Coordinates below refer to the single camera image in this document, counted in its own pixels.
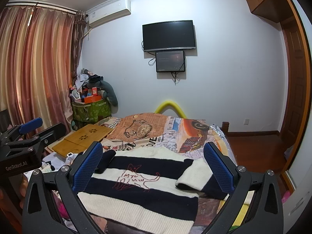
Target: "bed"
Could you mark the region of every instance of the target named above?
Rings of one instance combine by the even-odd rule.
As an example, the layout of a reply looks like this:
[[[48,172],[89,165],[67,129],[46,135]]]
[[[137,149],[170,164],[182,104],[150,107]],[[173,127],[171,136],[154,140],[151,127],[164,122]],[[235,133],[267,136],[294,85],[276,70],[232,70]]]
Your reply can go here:
[[[96,125],[113,128],[102,140],[103,150],[132,150],[142,146],[164,146],[191,159],[202,157],[203,146],[212,141],[236,164],[236,159],[226,139],[229,123],[222,127],[208,125],[205,120],[182,119],[156,113],[140,113],[125,118],[108,117]],[[199,198],[198,213],[190,234],[202,233],[222,207],[220,200]],[[109,234],[145,233],[99,216],[92,216],[100,228]]]

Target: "red cat drawing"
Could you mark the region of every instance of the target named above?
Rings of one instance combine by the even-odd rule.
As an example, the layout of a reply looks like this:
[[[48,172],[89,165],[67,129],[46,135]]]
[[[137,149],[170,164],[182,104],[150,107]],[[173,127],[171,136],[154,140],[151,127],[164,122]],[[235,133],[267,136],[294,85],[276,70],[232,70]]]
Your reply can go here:
[[[160,175],[159,173],[156,173],[157,177],[154,179],[144,178],[142,175],[136,173],[140,167],[141,165],[133,166],[132,164],[129,164],[127,170],[125,170],[117,179],[117,182],[113,188],[120,191],[126,188],[137,186],[149,190],[149,187],[147,187],[145,183],[159,180]]]

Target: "tv screen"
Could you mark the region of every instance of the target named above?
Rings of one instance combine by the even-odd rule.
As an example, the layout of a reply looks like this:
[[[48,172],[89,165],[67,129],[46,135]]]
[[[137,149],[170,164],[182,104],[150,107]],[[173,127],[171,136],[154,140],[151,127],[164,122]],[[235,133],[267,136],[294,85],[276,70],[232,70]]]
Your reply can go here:
[[[196,49],[192,20],[143,25],[143,50]]]

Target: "black and white sweater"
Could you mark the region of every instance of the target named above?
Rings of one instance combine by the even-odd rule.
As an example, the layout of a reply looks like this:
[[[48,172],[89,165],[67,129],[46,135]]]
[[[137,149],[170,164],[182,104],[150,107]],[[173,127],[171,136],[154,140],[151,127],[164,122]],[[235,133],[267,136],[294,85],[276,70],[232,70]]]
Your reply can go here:
[[[204,192],[224,199],[203,159],[189,159],[164,147],[103,153],[84,192],[92,214],[154,234],[187,234]]]

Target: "air conditioner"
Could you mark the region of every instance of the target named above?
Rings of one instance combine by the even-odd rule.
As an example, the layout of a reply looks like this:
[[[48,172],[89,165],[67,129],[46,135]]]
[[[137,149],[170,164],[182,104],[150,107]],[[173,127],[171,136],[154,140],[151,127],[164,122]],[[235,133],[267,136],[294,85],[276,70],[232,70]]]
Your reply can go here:
[[[106,5],[91,13],[89,24],[92,28],[131,14],[131,1],[120,0]]]

